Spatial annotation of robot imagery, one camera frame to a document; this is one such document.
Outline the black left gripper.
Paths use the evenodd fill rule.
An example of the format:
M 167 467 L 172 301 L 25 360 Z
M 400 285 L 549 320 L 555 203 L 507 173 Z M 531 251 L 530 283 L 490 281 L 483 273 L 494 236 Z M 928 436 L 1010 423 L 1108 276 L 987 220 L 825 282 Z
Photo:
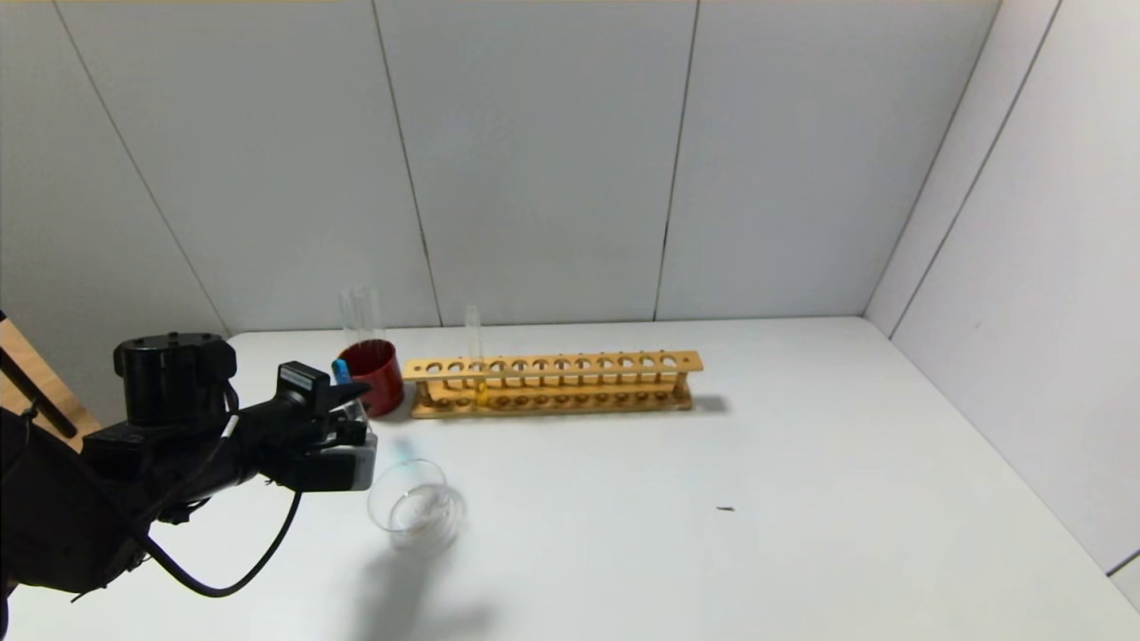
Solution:
M 301 451 L 324 441 L 329 412 L 359 401 L 370 383 L 331 384 L 329 374 L 302 362 L 277 370 L 272 398 L 237 411 L 235 437 L 253 451 Z

